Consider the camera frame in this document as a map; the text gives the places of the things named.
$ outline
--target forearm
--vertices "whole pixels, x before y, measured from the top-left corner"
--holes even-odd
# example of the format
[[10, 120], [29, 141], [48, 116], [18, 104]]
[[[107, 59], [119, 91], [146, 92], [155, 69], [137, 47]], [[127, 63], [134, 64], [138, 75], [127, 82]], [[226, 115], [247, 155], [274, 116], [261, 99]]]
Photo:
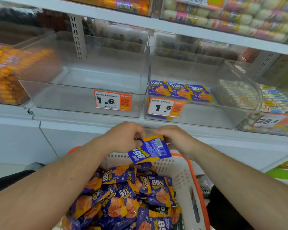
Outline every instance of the forearm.
[[110, 153], [95, 138], [0, 192], [0, 229], [51, 229]]
[[193, 160], [256, 230], [288, 229], [288, 186], [195, 141]]

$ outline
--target white plastic basket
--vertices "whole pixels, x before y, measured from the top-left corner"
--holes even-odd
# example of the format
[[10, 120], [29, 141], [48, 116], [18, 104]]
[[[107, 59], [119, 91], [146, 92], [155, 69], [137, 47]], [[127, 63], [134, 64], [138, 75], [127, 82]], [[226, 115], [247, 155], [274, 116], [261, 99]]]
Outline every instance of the white plastic basket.
[[[101, 166], [110, 168], [132, 164], [127, 154], [112, 153], [105, 158]], [[200, 186], [194, 175], [191, 162], [180, 154], [172, 153], [171, 158], [152, 162], [156, 172], [161, 176], [169, 176], [177, 193], [177, 201], [182, 208], [185, 230], [210, 230], [209, 218]], [[193, 204], [196, 203], [198, 217], [195, 217]]]

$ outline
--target orange price tag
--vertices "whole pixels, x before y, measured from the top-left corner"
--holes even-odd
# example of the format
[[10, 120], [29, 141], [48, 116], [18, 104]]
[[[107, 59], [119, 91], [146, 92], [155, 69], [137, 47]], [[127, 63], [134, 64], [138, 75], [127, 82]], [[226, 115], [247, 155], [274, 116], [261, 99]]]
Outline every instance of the orange price tag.
[[185, 101], [151, 98], [147, 114], [179, 117], [185, 104]]
[[288, 115], [286, 114], [269, 114], [261, 117], [255, 124], [254, 127], [284, 127], [288, 124]]
[[94, 90], [97, 108], [111, 110], [131, 110], [132, 95], [126, 93], [115, 93], [101, 90]]
[[191, 5], [200, 5], [210, 9], [221, 9], [224, 0], [175, 0], [177, 2], [185, 2]]

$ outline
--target person's left arm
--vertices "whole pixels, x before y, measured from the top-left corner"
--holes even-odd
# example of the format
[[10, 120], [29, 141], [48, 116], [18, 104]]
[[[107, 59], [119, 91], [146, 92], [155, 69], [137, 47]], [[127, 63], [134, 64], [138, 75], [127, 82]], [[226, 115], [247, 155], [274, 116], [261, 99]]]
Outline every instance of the person's left arm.
[[1, 191], [0, 229], [52, 229], [108, 154], [142, 145], [135, 137], [145, 137], [144, 128], [123, 122]]

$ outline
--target person's right hand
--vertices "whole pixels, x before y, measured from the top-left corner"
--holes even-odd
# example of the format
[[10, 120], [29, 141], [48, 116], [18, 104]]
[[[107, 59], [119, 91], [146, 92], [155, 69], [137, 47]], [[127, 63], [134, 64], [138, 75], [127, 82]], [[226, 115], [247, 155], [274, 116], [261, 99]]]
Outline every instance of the person's right hand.
[[194, 160], [192, 151], [196, 150], [198, 143], [197, 139], [189, 135], [177, 125], [166, 125], [155, 130], [156, 135], [165, 136], [165, 141], [170, 143], [169, 149], [178, 150], [186, 159]]

